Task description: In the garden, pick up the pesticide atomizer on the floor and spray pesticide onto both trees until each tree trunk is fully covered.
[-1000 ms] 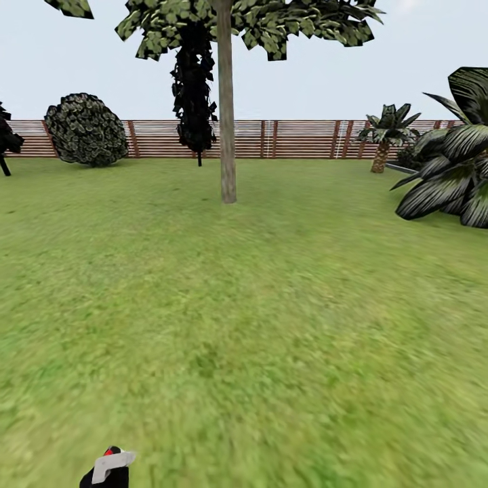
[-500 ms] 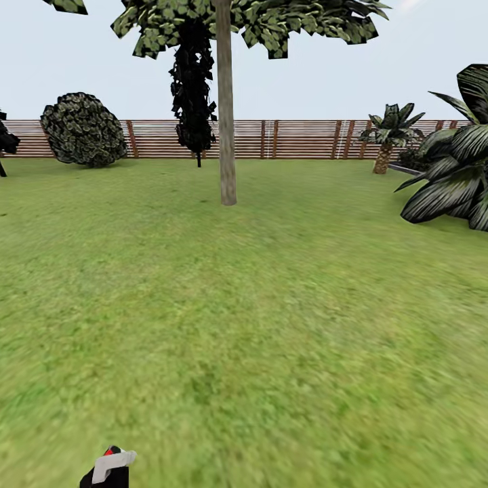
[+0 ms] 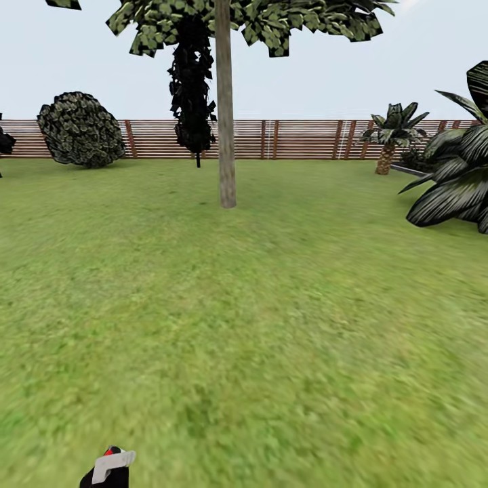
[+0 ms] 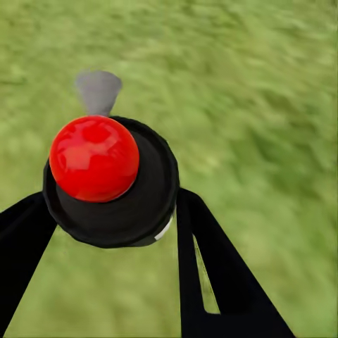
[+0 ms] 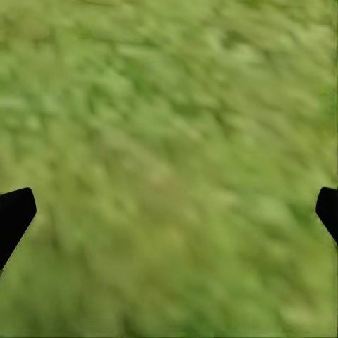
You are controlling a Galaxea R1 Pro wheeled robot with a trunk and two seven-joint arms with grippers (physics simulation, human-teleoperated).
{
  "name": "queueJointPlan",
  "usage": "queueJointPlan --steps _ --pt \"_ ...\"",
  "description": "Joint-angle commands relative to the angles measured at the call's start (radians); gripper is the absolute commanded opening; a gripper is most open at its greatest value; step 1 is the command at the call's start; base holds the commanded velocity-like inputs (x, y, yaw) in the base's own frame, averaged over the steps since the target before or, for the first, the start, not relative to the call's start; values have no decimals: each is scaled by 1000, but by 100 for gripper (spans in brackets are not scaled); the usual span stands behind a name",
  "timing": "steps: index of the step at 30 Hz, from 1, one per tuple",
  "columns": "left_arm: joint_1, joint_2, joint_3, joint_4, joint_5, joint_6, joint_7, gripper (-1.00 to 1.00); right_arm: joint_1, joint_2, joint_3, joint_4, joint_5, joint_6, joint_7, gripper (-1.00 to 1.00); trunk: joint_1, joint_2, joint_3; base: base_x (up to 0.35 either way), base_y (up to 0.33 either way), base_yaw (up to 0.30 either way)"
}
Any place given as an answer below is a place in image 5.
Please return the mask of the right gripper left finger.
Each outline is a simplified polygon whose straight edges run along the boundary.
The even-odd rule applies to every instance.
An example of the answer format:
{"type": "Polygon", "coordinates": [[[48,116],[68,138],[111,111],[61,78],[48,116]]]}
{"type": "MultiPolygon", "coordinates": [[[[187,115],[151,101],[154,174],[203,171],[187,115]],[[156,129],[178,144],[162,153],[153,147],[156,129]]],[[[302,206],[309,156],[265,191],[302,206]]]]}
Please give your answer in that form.
{"type": "Polygon", "coordinates": [[[33,195],[29,187],[0,195],[0,272],[37,212],[33,195]]]}

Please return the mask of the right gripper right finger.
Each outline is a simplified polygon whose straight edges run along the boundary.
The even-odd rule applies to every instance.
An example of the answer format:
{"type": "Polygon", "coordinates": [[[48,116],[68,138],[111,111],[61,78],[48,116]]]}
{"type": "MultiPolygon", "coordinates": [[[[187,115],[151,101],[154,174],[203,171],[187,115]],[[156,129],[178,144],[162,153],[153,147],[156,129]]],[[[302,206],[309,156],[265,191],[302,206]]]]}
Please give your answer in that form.
{"type": "Polygon", "coordinates": [[[321,188],[315,212],[338,244],[338,190],[321,188]]]}

